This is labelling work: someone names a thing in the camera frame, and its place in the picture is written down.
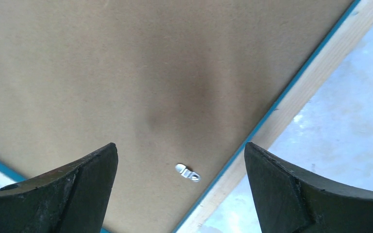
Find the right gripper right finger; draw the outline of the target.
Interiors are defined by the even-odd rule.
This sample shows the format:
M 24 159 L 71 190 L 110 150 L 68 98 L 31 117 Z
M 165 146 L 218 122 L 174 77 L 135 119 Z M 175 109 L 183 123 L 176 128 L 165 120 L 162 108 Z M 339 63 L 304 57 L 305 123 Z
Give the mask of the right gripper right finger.
M 289 163 L 250 142 L 248 180 L 264 233 L 373 233 L 373 191 Z

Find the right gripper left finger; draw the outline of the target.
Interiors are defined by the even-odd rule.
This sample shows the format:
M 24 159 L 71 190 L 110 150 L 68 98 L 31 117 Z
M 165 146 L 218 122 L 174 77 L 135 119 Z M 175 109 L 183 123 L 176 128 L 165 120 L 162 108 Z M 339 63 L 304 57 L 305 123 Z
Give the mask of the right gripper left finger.
M 114 143 L 0 188 L 0 233 L 99 233 L 118 167 Z

